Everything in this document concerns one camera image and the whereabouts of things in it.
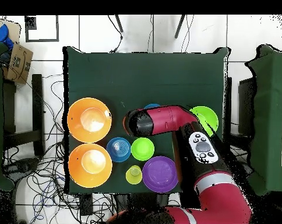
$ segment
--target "dark green table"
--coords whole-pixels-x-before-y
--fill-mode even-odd
[[[86,54],[67,47],[64,59],[68,60],[68,85],[65,84],[65,90],[69,90],[69,106],[84,97],[99,99],[107,105],[112,114],[112,126],[108,135],[97,142],[103,147],[114,137],[126,138],[132,144],[135,139],[126,134],[122,120],[129,110],[150,103],[179,104],[188,109],[207,106],[220,120],[226,56],[227,48],[218,49],[214,54]],[[222,135],[221,121],[217,134]],[[82,143],[71,135],[68,137],[71,153]],[[155,145],[154,156],[167,156],[174,160],[171,133],[150,139]],[[142,168],[144,164],[131,155],[125,162],[113,163],[111,176],[103,185],[83,188],[70,180],[69,193],[149,192],[143,182],[131,185],[125,179],[125,172],[132,165]],[[169,193],[180,191],[178,184]]]

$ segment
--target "small yellow bowl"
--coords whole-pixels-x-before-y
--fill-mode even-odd
[[[132,185],[139,184],[142,180],[141,168],[137,165],[131,166],[129,170],[126,171],[125,178],[128,183]]]

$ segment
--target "cardboard box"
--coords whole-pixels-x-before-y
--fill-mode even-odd
[[[9,31],[8,37],[14,43],[9,68],[2,67],[3,76],[7,80],[26,84],[33,52],[19,45],[21,32],[19,24],[0,19],[0,27],[3,24],[7,25]]]

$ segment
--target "green bowl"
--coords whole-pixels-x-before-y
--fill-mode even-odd
[[[203,129],[207,132],[207,134],[211,137],[214,132],[218,129],[218,117],[216,113],[205,106],[197,106],[190,109],[190,112],[195,114],[202,125]]]
[[[154,145],[148,138],[138,138],[133,142],[131,152],[135,159],[145,161],[153,156]]]

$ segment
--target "orange bowl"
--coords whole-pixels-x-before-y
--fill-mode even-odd
[[[69,174],[72,180],[86,188],[104,184],[112,172],[112,160],[108,152],[95,143],[84,143],[69,155]]]
[[[80,142],[93,143],[101,140],[108,134],[111,123],[111,113],[100,100],[82,98],[69,108],[69,132]]]

